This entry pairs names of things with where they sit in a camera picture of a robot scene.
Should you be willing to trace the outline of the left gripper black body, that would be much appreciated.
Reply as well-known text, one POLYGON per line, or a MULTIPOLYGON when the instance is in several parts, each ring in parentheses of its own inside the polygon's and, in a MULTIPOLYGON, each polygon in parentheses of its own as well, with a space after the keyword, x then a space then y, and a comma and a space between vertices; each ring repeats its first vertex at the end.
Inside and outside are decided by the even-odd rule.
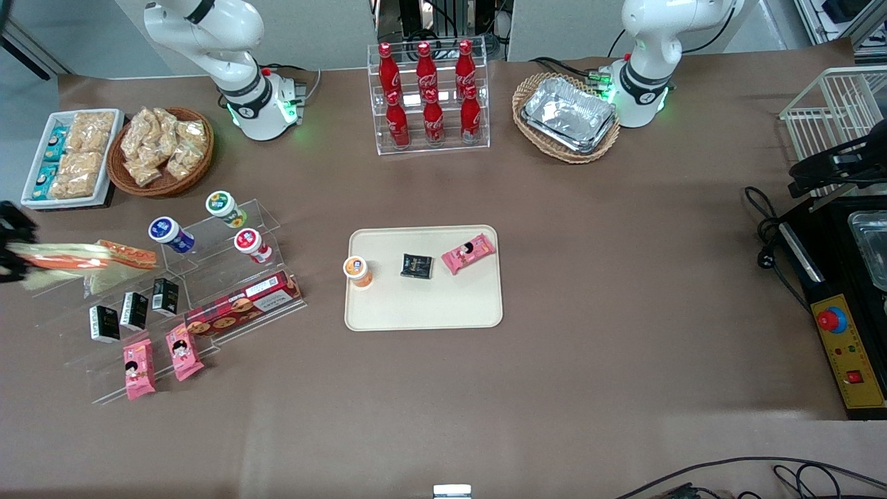
POLYGON ((831 167, 839 184, 885 183, 885 135, 850 140, 831 155, 831 167))

